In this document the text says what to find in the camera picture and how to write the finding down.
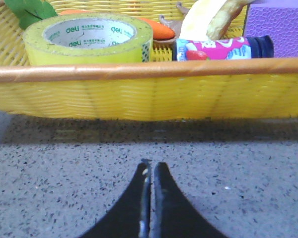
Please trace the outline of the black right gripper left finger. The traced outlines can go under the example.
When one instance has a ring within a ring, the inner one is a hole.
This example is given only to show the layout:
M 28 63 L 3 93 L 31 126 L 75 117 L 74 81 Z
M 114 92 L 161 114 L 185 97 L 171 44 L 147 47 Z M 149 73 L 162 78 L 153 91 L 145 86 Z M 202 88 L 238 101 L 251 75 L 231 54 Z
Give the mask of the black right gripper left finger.
M 150 231 L 151 166 L 142 160 L 112 208 L 82 238 L 147 238 Z

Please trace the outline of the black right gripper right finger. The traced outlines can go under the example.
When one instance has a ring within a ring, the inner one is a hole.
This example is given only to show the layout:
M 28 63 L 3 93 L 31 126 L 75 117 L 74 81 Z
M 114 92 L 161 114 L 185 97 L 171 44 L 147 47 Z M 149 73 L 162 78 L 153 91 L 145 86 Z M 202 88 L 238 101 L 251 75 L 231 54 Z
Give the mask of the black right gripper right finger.
M 154 170 L 154 238 L 225 238 L 190 203 L 176 184 L 166 162 Z

